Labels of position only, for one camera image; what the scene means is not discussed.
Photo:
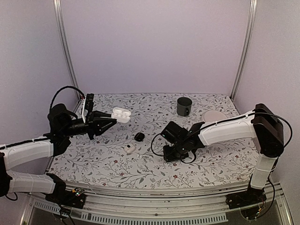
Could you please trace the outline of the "white earbud case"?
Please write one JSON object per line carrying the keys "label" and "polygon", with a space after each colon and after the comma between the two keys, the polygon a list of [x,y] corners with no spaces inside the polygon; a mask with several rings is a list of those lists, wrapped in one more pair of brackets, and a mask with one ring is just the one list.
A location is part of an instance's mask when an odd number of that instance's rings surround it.
{"label": "white earbud case", "polygon": [[115,107],[112,109],[111,118],[116,119],[119,123],[128,123],[130,121],[131,114],[131,111],[127,109]]}

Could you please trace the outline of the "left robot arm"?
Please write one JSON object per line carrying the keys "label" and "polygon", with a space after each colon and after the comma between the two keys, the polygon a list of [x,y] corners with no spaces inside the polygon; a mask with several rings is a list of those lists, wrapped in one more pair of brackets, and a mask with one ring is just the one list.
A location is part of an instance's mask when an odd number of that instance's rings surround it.
{"label": "left robot arm", "polygon": [[70,194],[65,182],[58,176],[47,173],[43,175],[14,172],[12,168],[40,158],[59,156],[71,144],[70,138],[87,134],[92,140],[102,135],[120,121],[117,113],[111,114],[86,108],[87,114],[79,118],[69,111],[64,104],[53,106],[47,118],[50,132],[37,139],[4,145],[0,148],[0,195],[10,193],[43,193],[66,203]]}

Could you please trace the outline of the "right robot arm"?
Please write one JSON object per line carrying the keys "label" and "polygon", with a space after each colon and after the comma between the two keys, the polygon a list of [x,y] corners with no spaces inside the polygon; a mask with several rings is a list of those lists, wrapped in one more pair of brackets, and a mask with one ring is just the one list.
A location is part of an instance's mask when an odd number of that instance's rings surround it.
{"label": "right robot arm", "polygon": [[216,143],[251,138],[259,150],[259,157],[252,172],[249,189],[242,200],[253,204],[260,198],[275,162],[284,152],[284,128],[282,119],[264,104],[243,115],[214,122],[198,122],[185,129],[170,121],[160,135],[169,145],[164,146],[165,161],[184,159],[187,154]]}

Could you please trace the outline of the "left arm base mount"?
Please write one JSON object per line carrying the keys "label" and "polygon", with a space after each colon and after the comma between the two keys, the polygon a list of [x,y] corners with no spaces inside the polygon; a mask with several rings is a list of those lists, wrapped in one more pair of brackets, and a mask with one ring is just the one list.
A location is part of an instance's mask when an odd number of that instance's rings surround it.
{"label": "left arm base mount", "polygon": [[45,200],[60,206],[83,209],[87,197],[84,192],[84,189],[78,187],[72,190],[55,191],[52,194],[46,194]]}

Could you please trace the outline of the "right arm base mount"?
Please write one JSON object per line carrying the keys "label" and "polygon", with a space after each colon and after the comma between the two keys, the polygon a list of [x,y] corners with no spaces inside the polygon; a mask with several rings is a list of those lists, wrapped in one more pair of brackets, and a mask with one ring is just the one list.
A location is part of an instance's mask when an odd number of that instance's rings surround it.
{"label": "right arm base mount", "polygon": [[226,196],[226,204],[229,209],[246,207],[252,204],[263,203],[267,197],[263,189],[248,188],[245,191],[228,194]]}

